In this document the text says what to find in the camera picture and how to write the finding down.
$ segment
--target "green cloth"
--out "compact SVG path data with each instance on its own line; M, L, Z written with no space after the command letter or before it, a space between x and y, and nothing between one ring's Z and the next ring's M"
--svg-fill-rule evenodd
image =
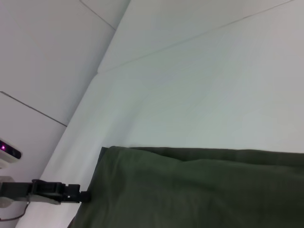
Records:
M111 147L72 228L304 228L304 154Z

